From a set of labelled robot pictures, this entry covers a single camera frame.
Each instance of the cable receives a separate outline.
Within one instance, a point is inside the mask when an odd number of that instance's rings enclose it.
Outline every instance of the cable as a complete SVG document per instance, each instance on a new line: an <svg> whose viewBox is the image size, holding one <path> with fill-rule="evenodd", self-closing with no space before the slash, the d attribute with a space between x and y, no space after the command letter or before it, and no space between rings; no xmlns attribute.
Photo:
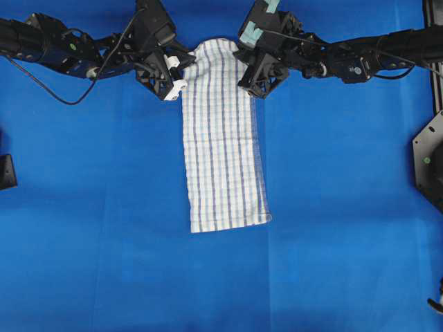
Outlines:
<svg viewBox="0 0 443 332"><path fill-rule="evenodd" d="M439 76L440 78L443 79L443 74L439 71L436 71L435 69L432 69L431 67L424 67L426 69L428 69L429 71L431 71L432 73L436 74L437 76Z"/></svg>
<svg viewBox="0 0 443 332"><path fill-rule="evenodd" d="M261 29L261 30L263 30L266 33L272 33L274 35L285 37L285 38L288 38L288 39L300 40L302 42L304 41L304 42L307 42L307 43L311 43L311 44L319 45L319 46L323 46L323 47L329 46L329 44L318 43L317 41L312 41L312 40L306 39L306 38L293 37L293 36L285 35L284 33L277 33L276 31L272 31L272 30L266 30L266 29Z"/></svg>
<svg viewBox="0 0 443 332"><path fill-rule="evenodd" d="M80 99L78 99L75 102L67 102L66 100L60 98L58 95L56 95L50 88L48 88L45 83L43 83L42 81L40 81L38 78L36 78L33 74L31 74L29 71L27 71L24 67L20 66L18 63L16 63L9 55L5 55L5 58L14 66L16 66L20 71L22 71L23 73L25 73L28 77L30 77L35 83L37 83L39 86L41 86L47 93L49 93L51 96L53 96L56 100L58 100L59 102L65 104L65 105L69 105L69 106L75 106L79 103L81 103L87 96L88 94L92 91L92 89L94 88L94 86L96 85L98 78L100 77L100 75L102 74L103 70L105 69L106 65L108 64L109 60L111 59L111 57L114 55L114 53L118 50L118 48L120 47L120 45L122 44L122 41L124 40L124 38L126 37L126 34L129 32L129 29L132 27L132 25L134 24L135 19L137 18L137 16L145 11L146 8L141 8L140 10L138 10L134 16L131 18L131 21L129 21L129 23L127 24L125 30L123 31L122 35L120 36L120 39L118 40L116 46L114 47L114 49L108 54L108 56L106 57L105 61L103 62L102 66L100 67L97 75L94 77L91 86L86 90L85 93L83 93L83 95L80 97Z"/></svg>
<svg viewBox="0 0 443 332"><path fill-rule="evenodd" d="M400 80L401 78L408 76L409 73L411 71L413 71L414 68L415 68L415 66L412 66L407 71L405 71L404 73L402 73L401 75L398 75L398 76L374 75L374 77L381 78L383 80Z"/></svg>
<svg viewBox="0 0 443 332"><path fill-rule="evenodd" d="M135 62L134 66L140 67L140 68L142 68L146 71L149 71L149 72L155 71L155 69L152 68L149 64L141 64L139 62Z"/></svg>

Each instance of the black bracket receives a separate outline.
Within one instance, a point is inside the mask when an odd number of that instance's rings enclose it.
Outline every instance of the black bracket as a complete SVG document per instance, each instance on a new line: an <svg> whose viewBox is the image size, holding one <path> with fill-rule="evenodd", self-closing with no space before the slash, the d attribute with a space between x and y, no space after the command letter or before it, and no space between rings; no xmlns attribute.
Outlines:
<svg viewBox="0 0 443 332"><path fill-rule="evenodd" d="M11 155L0 156L0 190L17 186L14 164Z"/></svg>

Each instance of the hexagonal plate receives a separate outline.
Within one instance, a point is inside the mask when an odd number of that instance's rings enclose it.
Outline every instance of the hexagonal plate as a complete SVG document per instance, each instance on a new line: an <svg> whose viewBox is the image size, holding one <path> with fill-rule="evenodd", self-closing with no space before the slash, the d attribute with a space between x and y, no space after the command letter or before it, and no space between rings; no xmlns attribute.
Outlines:
<svg viewBox="0 0 443 332"><path fill-rule="evenodd" d="M443 111L422 130L413 141L415 185L443 213L443 185L432 177L431 156L443 143Z"/></svg>

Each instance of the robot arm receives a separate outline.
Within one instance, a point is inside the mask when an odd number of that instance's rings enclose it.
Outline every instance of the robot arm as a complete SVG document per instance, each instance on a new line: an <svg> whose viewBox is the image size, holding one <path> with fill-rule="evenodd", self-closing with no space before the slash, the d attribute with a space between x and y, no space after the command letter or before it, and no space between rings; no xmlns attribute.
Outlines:
<svg viewBox="0 0 443 332"><path fill-rule="evenodd" d="M44 14L25 23L0 19L0 54L94 81L136 69L143 86L161 100L175 100L186 86L180 71L194 61L176 36L160 0L138 0L128 32L100 40Z"/></svg>
<svg viewBox="0 0 443 332"><path fill-rule="evenodd" d="M290 13L276 10L278 0L257 0L239 32L239 51L234 55L248 65L239 85L265 98L289 76L289 69L304 78L338 77L346 84L373 77L398 79L414 66L429 68L443 61L443 26L406 30L329 44ZM407 70L395 77L379 76L384 70Z"/></svg>

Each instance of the striped towel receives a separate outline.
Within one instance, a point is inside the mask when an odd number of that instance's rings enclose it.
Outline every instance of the striped towel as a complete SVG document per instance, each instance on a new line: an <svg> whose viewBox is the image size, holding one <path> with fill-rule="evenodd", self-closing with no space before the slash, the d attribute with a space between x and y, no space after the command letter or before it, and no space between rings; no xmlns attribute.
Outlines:
<svg viewBox="0 0 443 332"><path fill-rule="evenodd" d="M205 41L185 70L183 142L192 233L271 220L255 104L237 87L246 66L233 57L236 50L227 39Z"/></svg>

